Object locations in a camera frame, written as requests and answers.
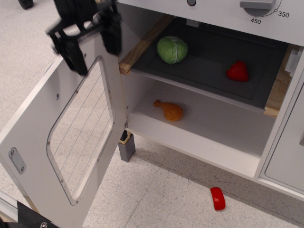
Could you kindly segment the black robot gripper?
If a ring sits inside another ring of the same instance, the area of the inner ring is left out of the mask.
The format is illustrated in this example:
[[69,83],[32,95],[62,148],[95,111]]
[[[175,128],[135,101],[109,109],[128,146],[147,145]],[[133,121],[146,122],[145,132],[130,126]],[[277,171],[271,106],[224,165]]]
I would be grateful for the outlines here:
[[81,76],[88,73],[79,40],[100,32],[108,53],[118,56],[122,50],[121,16],[114,12],[114,1],[56,0],[60,21],[47,34],[54,50],[70,70]]

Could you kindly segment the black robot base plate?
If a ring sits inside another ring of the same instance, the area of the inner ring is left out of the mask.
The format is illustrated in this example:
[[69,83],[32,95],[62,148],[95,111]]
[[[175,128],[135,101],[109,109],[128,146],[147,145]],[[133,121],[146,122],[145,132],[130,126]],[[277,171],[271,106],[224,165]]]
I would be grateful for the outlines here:
[[17,202],[17,210],[18,223],[26,228],[58,228],[55,223],[19,201]]

